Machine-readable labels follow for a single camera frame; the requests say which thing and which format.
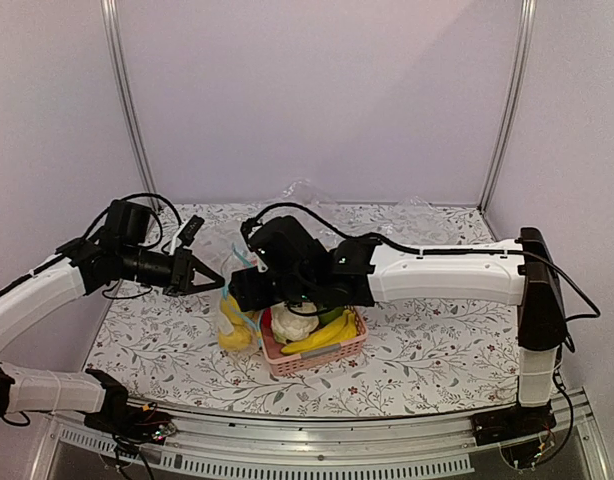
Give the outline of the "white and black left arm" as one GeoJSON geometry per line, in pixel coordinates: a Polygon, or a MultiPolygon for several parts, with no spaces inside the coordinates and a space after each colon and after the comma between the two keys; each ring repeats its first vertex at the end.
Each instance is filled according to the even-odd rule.
{"type": "MultiPolygon", "coordinates": [[[[159,218],[141,204],[143,197],[113,200],[82,235],[0,290],[0,353],[51,313],[117,281],[158,288],[170,297],[224,286],[224,278],[190,248],[203,219],[179,219],[168,251],[161,252],[146,241],[159,218]]],[[[77,411],[125,434],[137,415],[127,401],[127,389],[100,370],[53,372],[0,361],[0,420],[10,413],[77,411]]]]}

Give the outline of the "yellow green toy mango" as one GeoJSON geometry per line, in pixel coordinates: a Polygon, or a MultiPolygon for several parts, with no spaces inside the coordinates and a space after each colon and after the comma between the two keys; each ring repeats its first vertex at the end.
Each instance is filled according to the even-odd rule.
{"type": "Polygon", "coordinates": [[[225,298],[220,299],[219,309],[234,326],[244,326],[253,318],[252,312],[243,312],[240,310],[238,303],[231,295],[227,295],[225,298]]]}

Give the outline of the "clear zip top bag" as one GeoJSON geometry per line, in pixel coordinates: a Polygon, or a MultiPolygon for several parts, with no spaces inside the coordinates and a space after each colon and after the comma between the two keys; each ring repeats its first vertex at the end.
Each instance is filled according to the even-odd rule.
{"type": "Polygon", "coordinates": [[[237,270],[257,266],[257,260],[246,251],[242,242],[230,241],[221,257],[220,273],[225,279],[215,317],[219,347],[229,355],[244,357],[261,347],[260,311],[242,310],[229,291],[229,281],[237,270]]]}

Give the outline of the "white toy cauliflower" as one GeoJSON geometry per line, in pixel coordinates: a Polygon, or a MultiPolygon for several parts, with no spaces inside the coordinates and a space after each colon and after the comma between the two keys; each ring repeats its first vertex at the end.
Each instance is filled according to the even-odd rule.
{"type": "Polygon", "coordinates": [[[281,344],[306,339],[319,326],[314,316],[302,317],[291,313],[282,305],[271,308],[271,330],[274,339],[281,344]]]}

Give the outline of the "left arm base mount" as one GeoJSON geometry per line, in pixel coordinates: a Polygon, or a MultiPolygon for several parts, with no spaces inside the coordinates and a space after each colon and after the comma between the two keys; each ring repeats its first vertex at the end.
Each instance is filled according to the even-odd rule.
{"type": "Polygon", "coordinates": [[[98,381],[104,390],[100,409],[86,413],[84,424],[91,429],[115,435],[123,441],[163,445],[176,433],[172,416],[160,411],[155,402],[145,408],[128,403],[128,390],[107,373],[86,369],[85,373],[98,381]]]}

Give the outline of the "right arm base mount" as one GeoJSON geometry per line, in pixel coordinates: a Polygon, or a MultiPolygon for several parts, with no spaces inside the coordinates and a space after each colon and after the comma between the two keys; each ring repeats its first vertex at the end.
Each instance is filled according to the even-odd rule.
{"type": "Polygon", "coordinates": [[[475,413],[470,424],[476,445],[498,445],[503,460],[516,470],[535,468],[555,446],[556,418],[550,402],[475,413]]]}

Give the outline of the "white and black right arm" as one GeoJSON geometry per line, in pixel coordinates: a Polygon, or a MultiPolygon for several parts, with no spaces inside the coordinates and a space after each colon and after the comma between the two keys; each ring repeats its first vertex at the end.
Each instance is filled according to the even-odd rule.
{"type": "Polygon", "coordinates": [[[311,302],[328,311],[414,298],[474,299],[517,309],[518,403],[504,427],[524,436],[539,424],[552,389],[567,327],[560,282],[541,232],[475,246],[406,246],[377,233],[344,236],[326,248],[293,216],[241,227],[257,265],[232,273],[231,295],[243,310],[311,302]]]}

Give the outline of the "yellow toy lemon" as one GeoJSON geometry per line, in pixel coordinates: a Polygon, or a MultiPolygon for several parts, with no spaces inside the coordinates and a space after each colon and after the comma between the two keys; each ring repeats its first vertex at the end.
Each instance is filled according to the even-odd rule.
{"type": "Polygon", "coordinates": [[[225,351],[242,351],[251,343],[252,331],[246,325],[234,325],[227,321],[218,327],[218,344],[225,351]]]}

